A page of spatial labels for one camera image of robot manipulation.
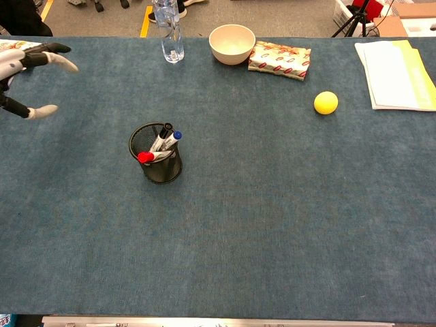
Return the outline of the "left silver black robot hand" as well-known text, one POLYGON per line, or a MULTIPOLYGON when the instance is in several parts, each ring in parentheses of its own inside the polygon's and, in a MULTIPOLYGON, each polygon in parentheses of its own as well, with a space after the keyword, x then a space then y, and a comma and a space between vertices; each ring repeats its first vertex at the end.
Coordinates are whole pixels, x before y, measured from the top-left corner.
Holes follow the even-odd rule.
POLYGON ((78 67, 62 56, 71 50, 60 43, 43 43, 21 50, 9 48, 1 51, 1 108, 27 120, 46 118, 58 110, 58 106, 48 104, 40 108, 32 108, 5 95, 13 76, 25 69, 56 64, 69 72, 78 72, 78 67))

